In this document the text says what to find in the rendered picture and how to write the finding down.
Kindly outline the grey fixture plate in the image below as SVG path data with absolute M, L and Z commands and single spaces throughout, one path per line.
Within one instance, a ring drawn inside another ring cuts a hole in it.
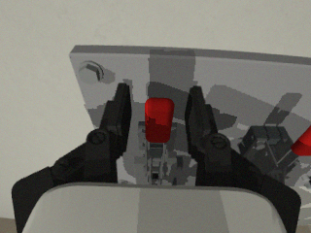
M 239 152 L 252 125 L 284 126 L 295 142 L 311 125 L 311 57 L 235 51 L 143 46 L 76 45 L 68 54 L 94 129 L 99 128 L 118 83 L 129 85 L 131 122 L 126 152 L 117 160 L 118 180 L 136 184 L 134 156 L 139 150 L 138 121 L 145 121 L 149 98 L 174 102 L 177 124 L 169 158 L 183 157 L 177 185 L 195 185 L 197 162 L 188 151 L 185 110 L 190 88 L 201 85 L 212 107 L 218 133 Z M 103 70 L 92 85 L 81 81 L 78 68 L 93 61 Z M 239 152 L 240 153 L 240 152 Z

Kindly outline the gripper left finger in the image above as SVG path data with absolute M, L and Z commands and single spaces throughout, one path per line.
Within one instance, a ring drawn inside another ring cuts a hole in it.
M 22 233 L 40 197 L 55 186 L 74 182 L 118 183 L 117 160 L 126 152 L 131 116 L 129 85 L 119 83 L 114 102 L 107 101 L 99 128 L 87 134 L 85 143 L 57 159 L 52 167 L 14 184 L 17 233 Z

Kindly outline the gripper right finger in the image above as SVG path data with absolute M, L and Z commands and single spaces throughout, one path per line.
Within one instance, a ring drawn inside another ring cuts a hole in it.
M 190 88 L 185 124 L 188 151 L 197 162 L 195 185 L 238 187 L 259 193 L 274 205 L 287 233 L 295 233 L 300 196 L 262 174 L 255 164 L 230 147 L 228 137 L 218 133 L 212 107 L 205 105 L 201 86 Z

